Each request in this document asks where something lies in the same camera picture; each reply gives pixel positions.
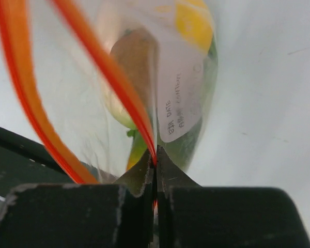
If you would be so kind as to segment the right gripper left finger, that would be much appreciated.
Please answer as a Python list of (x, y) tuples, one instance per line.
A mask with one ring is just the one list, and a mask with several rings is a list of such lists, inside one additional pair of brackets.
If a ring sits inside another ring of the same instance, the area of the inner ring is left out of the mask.
[(149, 247), (153, 177), (146, 151), (112, 184), (19, 185), (0, 211), (0, 247)]

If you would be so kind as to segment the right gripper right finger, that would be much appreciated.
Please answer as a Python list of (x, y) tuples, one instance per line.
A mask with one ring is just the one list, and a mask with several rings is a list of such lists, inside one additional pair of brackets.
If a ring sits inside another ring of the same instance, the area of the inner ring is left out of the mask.
[(202, 187), (157, 148), (160, 247), (310, 247), (290, 196), (274, 187)]

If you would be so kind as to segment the clear zip top bag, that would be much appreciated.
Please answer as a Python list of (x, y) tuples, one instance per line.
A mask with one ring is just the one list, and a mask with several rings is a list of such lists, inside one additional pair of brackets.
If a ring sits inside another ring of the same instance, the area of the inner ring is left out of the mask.
[(166, 27), (152, 11), (153, 1), (109, 1), (158, 44), (147, 107), (95, 31), (102, 2), (0, 1), (0, 47), (21, 108), (52, 158), (79, 184), (111, 183), (127, 172), (132, 129), (108, 111), (101, 76), (133, 120), (152, 162), (161, 147), (158, 135), (172, 142), (203, 116), (208, 53)]

